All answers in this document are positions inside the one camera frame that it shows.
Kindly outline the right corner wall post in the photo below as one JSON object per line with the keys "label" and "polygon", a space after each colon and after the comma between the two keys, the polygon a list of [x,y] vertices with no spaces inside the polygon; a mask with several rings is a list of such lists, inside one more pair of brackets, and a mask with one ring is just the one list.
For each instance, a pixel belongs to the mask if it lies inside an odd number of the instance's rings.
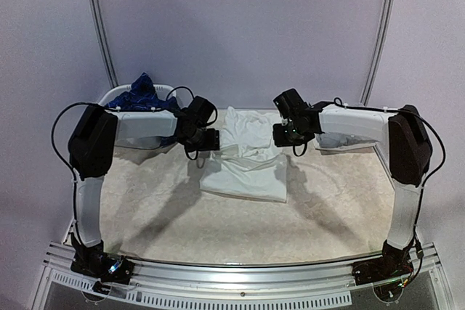
{"label": "right corner wall post", "polygon": [[373,50],[373,55],[371,58],[371,63],[368,70],[368,76],[366,78],[365,85],[360,97],[360,103],[362,105],[367,105],[373,91],[373,86],[376,80],[376,74],[379,69],[379,64],[381,62],[381,56],[384,49],[389,21],[392,13],[394,0],[383,0],[381,6],[381,16],[379,19],[379,26],[376,32],[375,47]]}

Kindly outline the aluminium front rail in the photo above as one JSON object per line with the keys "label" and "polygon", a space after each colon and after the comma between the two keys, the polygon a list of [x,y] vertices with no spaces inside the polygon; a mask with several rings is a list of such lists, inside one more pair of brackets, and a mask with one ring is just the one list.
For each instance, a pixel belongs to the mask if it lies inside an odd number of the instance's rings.
{"label": "aluminium front rail", "polygon": [[424,247],[407,286],[361,285],[349,259],[282,266],[191,266],[135,261],[128,285],[73,273],[73,249],[51,243],[29,309],[453,309],[439,256]]}

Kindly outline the blue plaid shirt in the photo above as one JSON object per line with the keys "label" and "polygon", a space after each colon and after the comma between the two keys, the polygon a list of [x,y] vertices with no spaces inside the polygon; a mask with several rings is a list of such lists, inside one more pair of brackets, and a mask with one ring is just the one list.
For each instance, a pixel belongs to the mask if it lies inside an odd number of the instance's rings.
{"label": "blue plaid shirt", "polygon": [[[176,98],[176,93],[172,92],[169,95],[169,92],[172,90],[173,87],[170,86],[157,88],[153,84],[150,76],[147,73],[142,73],[131,85],[119,86],[108,92],[100,103],[112,109],[117,109],[119,107],[123,111],[144,112],[152,110],[152,108],[179,110],[180,107]],[[147,136],[118,140],[116,141],[116,146],[155,150],[169,147],[175,143],[176,138],[174,136]]]}

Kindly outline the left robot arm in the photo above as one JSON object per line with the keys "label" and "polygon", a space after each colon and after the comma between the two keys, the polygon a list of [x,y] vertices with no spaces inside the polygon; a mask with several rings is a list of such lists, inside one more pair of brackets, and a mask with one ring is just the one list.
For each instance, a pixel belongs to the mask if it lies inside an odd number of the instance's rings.
{"label": "left robot arm", "polygon": [[100,197],[117,142],[127,139],[172,137],[185,152],[219,149],[219,132],[211,127],[217,108],[196,96],[187,107],[122,111],[88,103],[68,142],[69,164],[77,174],[76,238],[86,249],[80,265],[93,277],[108,270],[106,257],[91,249],[101,243]]}

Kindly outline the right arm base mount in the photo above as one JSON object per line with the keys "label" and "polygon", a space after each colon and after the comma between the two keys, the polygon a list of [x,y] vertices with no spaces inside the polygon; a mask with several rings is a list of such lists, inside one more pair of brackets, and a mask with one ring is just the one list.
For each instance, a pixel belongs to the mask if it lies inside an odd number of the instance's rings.
{"label": "right arm base mount", "polygon": [[381,302],[397,303],[404,289],[419,275],[423,257],[423,248],[416,235],[402,250],[385,241],[379,257],[351,264],[355,285],[372,285],[374,295]]}

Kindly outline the corner wall post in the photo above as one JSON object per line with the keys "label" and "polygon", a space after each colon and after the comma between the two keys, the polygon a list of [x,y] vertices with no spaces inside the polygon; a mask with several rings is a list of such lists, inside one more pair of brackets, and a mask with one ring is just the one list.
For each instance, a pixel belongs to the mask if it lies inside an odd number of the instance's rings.
{"label": "corner wall post", "polygon": [[368,70],[368,76],[366,78],[365,85],[360,97],[360,103],[362,105],[367,105],[373,91],[373,86],[376,80],[376,74],[379,69],[379,64],[381,62],[381,56],[384,49],[389,21],[392,13],[394,0],[383,0],[381,6],[381,16],[379,19],[379,26],[376,32],[375,47],[373,50],[373,55],[371,58],[371,63]]}
{"label": "corner wall post", "polygon": [[111,88],[118,86],[118,79],[114,68],[113,60],[110,53],[108,44],[108,36],[105,30],[105,24],[102,16],[100,0],[89,0],[89,6],[92,13],[94,22],[94,30],[97,36],[97,41],[102,56],[103,65],[108,78],[108,83]]}

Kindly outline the white plastic laundry basket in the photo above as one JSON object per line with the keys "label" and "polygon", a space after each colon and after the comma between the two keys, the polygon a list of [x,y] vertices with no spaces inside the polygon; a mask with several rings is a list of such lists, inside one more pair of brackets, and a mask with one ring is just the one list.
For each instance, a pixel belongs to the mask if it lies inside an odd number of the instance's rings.
{"label": "white plastic laundry basket", "polygon": [[[166,100],[173,89],[172,86],[163,84],[154,84],[153,87],[157,97],[162,100]],[[117,86],[107,92],[98,104],[106,105],[120,94],[130,90],[130,84]],[[115,147],[154,150],[160,147],[162,137],[174,135],[177,125],[177,118],[172,113],[167,110],[155,112],[151,107],[148,111],[142,112],[118,111],[109,113],[118,118]]]}

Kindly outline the white t-shirt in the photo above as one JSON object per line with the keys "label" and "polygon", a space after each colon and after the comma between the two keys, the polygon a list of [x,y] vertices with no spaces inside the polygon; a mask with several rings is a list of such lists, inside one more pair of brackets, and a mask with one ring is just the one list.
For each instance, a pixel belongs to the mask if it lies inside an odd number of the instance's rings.
{"label": "white t-shirt", "polygon": [[277,112],[229,106],[219,130],[220,148],[210,154],[200,179],[203,192],[247,200],[287,201],[287,157],[276,147]]}

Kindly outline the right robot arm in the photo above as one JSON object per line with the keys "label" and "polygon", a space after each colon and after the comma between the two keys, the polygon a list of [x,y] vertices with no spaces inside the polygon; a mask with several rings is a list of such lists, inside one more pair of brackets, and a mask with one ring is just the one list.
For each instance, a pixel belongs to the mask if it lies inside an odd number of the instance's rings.
{"label": "right robot arm", "polygon": [[424,119],[413,105],[399,109],[351,106],[339,98],[314,105],[289,89],[273,100],[282,121],[272,127],[276,147],[306,146],[320,134],[358,136],[387,146],[389,174],[395,188],[392,220],[376,262],[376,272],[390,278],[404,264],[418,221],[421,188],[432,157]]}

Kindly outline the left corner wall post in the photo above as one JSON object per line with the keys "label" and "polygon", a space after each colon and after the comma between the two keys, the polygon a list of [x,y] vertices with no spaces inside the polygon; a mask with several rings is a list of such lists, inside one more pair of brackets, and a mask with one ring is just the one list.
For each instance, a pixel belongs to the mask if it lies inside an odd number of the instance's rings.
{"label": "left corner wall post", "polygon": [[97,36],[97,41],[102,56],[103,65],[108,78],[108,83],[111,88],[118,86],[118,79],[114,68],[113,60],[110,53],[108,44],[108,36],[105,30],[105,24],[102,16],[100,0],[89,0],[89,6],[92,13],[94,22],[94,30]]}

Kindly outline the folded grey towel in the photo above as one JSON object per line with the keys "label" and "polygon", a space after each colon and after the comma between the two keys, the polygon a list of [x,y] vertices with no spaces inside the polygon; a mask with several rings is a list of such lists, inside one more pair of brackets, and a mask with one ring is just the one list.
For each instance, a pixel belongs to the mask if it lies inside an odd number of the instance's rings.
{"label": "folded grey towel", "polygon": [[344,152],[373,147],[376,141],[364,136],[324,133],[317,134],[313,144],[316,150]]}

